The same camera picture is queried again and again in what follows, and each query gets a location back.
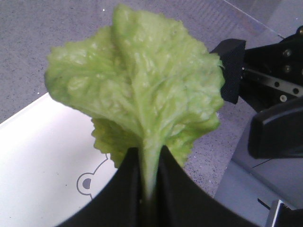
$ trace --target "green lettuce leaf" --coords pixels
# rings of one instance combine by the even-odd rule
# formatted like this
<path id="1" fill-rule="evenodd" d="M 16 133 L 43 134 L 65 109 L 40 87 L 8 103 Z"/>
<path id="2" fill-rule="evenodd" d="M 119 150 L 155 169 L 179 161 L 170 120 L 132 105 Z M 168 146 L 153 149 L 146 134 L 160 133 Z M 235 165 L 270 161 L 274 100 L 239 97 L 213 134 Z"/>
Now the green lettuce leaf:
<path id="1" fill-rule="evenodd" d="M 52 48 L 48 61 L 51 97 L 92 117 L 96 148 L 116 167 L 127 148 L 139 148 L 146 201 L 154 195 L 161 147 L 182 166 L 193 141 L 219 125 L 219 56 L 181 21 L 118 5 L 112 26 Z"/>

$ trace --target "gray speckled countertop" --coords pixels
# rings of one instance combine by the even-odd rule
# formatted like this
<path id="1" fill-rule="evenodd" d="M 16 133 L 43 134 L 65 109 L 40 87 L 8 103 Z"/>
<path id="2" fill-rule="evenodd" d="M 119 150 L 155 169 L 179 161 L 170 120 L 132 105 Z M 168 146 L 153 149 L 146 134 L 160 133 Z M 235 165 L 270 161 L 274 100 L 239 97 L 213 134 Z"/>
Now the gray speckled countertop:
<path id="1" fill-rule="evenodd" d="M 301 0 L 104 0 L 0 1 L 0 122 L 46 93 L 44 72 L 51 46 L 83 40 L 111 24 L 113 7 L 163 12 L 182 20 L 212 50 L 238 38 L 247 47 L 279 42 L 303 24 Z M 185 170 L 214 195 L 254 111 L 242 100 L 225 103 L 221 126 L 195 142 Z"/>

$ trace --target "granite surface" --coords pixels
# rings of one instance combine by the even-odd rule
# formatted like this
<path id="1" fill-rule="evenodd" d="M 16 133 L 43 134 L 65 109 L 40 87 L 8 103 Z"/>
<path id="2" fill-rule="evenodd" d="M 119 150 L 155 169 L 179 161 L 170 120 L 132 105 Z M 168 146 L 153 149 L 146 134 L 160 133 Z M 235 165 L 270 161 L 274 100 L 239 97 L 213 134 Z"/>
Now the granite surface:
<path id="1" fill-rule="evenodd" d="M 182 20 L 209 50 L 227 38 L 257 47 L 281 41 L 303 25 L 301 0 L 88 0 L 0 1 L 0 122 L 46 93 L 46 56 L 52 46 L 83 40 L 111 24 L 114 6 L 162 12 Z M 254 111 L 244 101 L 225 103 L 221 126 L 198 139 L 185 171 L 214 195 Z"/>

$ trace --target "screw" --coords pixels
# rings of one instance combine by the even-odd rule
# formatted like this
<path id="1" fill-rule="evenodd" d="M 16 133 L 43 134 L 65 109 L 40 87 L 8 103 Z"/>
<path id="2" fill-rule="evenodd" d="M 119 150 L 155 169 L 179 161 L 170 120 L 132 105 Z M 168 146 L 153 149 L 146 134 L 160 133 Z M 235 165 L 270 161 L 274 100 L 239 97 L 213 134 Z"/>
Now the screw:
<path id="1" fill-rule="evenodd" d="M 291 54 L 292 54 L 292 51 L 290 49 L 286 49 L 283 52 L 283 56 L 286 57 L 286 58 L 289 57 Z"/>
<path id="2" fill-rule="evenodd" d="M 281 96 L 280 96 L 280 101 L 281 101 L 282 103 L 286 102 L 286 101 L 287 101 L 287 96 L 286 96 L 286 95 L 281 95 Z"/>
<path id="3" fill-rule="evenodd" d="M 290 65 L 285 65 L 284 66 L 284 68 L 283 68 L 283 71 L 285 72 L 285 73 L 289 73 L 290 71 L 291 71 L 291 67 L 290 67 Z"/>

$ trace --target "gray metal panel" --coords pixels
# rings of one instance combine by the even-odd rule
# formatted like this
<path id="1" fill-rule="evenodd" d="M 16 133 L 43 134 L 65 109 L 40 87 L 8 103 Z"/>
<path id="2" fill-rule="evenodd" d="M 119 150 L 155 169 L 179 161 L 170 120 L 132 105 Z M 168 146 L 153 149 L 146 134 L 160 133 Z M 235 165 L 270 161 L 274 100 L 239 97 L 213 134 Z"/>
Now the gray metal panel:
<path id="1" fill-rule="evenodd" d="M 237 148 L 232 156 L 232 160 L 245 169 L 253 168 L 268 160 L 268 159 L 255 159 L 249 155 L 247 151 L 249 133 L 250 133 L 250 121 L 245 127 L 243 135 L 239 140 Z"/>
<path id="2" fill-rule="evenodd" d="M 303 208 L 303 158 L 273 159 L 253 169 L 298 209 Z"/>

